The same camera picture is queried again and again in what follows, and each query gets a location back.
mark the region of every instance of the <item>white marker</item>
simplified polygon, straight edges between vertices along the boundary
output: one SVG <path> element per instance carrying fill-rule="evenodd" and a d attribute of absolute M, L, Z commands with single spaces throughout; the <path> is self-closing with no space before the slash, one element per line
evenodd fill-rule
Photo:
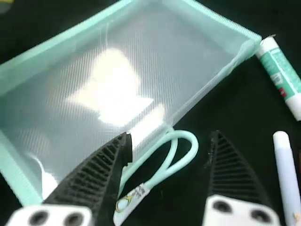
<path fill-rule="evenodd" d="M 295 226 L 296 216 L 301 214 L 301 200 L 289 137 L 278 131 L 273 140 L 285 222 L 287 226 Z"/>

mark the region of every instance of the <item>black background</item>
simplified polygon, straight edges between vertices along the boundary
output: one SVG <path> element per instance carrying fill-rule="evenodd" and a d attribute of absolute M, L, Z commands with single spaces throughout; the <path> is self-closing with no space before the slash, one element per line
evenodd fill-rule
<path fill-rule="evenodd" d="M 276 34 L 286 57 L 301 74 L 299 0 L 199 0 L 221 15 L 266 37 Z M 0 16 L 0 63 L 89 18 L 115 0 L 16 0 Z M 252 57 L 237 67 L 175 126 L 199 139 L 196 158 L 186 168 L 155 187 L 124 225 L 201 225 L 207 195 L 206 153 L 210 132 L 221 130 L 247 158 L 268 192 L 284 225 L 272 134 L 286 131 L 296 166 L 301 149 L 301 125 L 297 123 L 269 80 L 260 62 Z M 176 158 L 189 149 L 180 142 Z M 168 145 L 154 154 L 130 179 L 125 190 L 151 177 L 164 159 Z M 20 208 L 0 178 L 0 224 Z"/>

